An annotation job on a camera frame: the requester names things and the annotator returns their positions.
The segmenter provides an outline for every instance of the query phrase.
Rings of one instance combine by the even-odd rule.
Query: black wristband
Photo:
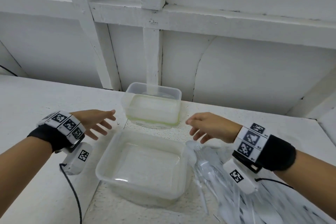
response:
[[[56,128],[43,124],[38,126],[32,132],[29,133],[29,136],[37,137],[43,141],[47,141],[51,144],[52,151],[61,150],[65,147],[72,146],[72,143],[69,142],[67,137],[63,135]]]
[[[270,171],[284,171],[294,164],[295,158],[294,146],[270,135],[255,163]]]

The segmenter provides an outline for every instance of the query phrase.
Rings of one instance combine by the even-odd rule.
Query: black cable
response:
[[[256,182],[258,182],[258,181],[262,181],[262,180],[271,181],[271,182],[277,182],[277,183],[280,183],[280,184],[282,184],[282,185],[285,185],[285,186],[287,186],[287,187],[289,187],[289,188],[291,188],[291,189],[294,189],[292,186],[289,186],[288,184],[285,184],[285,183],[283,183],[283,182],[279,182],[279,181],[277,181],[277,180],[268,179],[268,178],[257,178],[257,179],[255,179]]]
[[[77,193],[75,192],[74,187],[72,186],[72,184],[71,184],[71,182],[70,182],[70,180],[69,180],[67,174],[64,172],[64,170],[63,170],[63,168],[62,168],[62,167],[65,167],[65,166],[66,166],[66,164],[63,164],[63,163],[61,163],[61,164],[59,165],[59,167],[61,168],[62,173],[64,174],[66,180],[68,181],[68,183],[69,183],[69,185],[70,185],[70,187],[71,187],[71,189],[72,189],[73,194],[75,195],[75,198],[76,198],[76,201],[77,201],[77,205],[78,205],[78,210],[79,210],[79,223],[82,224],[82,210],[81,210],[81,204],[79,203],[79,199],[78,199]]]
[[[4,66],[0,65],[3,69],[5,69],[7,72],[10,72],[12,75],[17,76],[15,73],[13,73],[11,70],[6,69]]]

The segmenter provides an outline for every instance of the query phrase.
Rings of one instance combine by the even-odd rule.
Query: rectangular plastic container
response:
[[[174,200],[186,190],[184,147],[181,142],[123,130],[112,138],[96,175],[120,189]]]
[[[179,123],[181,97],[179,89],[134,82],[121,99],[121,105],[131,121],[173,127]]]

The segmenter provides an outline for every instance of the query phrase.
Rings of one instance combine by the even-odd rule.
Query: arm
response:
[[[71,113],[84,125],[85,134],[94,140],[98,137],[90,131],[93,129],[103,135],[112,126],[106,118],[116,120],[115,111],[87,110]],[[23,191],[31,179],[47,162],[53,153],[51,144],[36,137],[27,137],[4,153],[0,154],[0,218]]]
[[[233,143],[241,125],[212,113],[196,113],[186,124],[192,126],[190,135],[201,143],[218,138]],[[336,167],[301,151],[296,151],[294,164],[275,174],[301,195],[336,219]]]

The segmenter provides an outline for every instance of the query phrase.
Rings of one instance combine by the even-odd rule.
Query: person's left hand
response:
[[[93,140],[97,140],[98,137],[90,131],[93,129],[98,133],[106,136],[107,131],[102,129],[98,124],[102,125],[107,129],[111,129],[112,126],[105,121],[105,119],[116,120],[114,114],[116,113],[115,110],[112,111],[100,111],[100,110],[85,110],[85,111],[78,111],[78,112],[71,112],[73,116],[75,116],[85,127],[86,131],[85,134],[91,137]]]

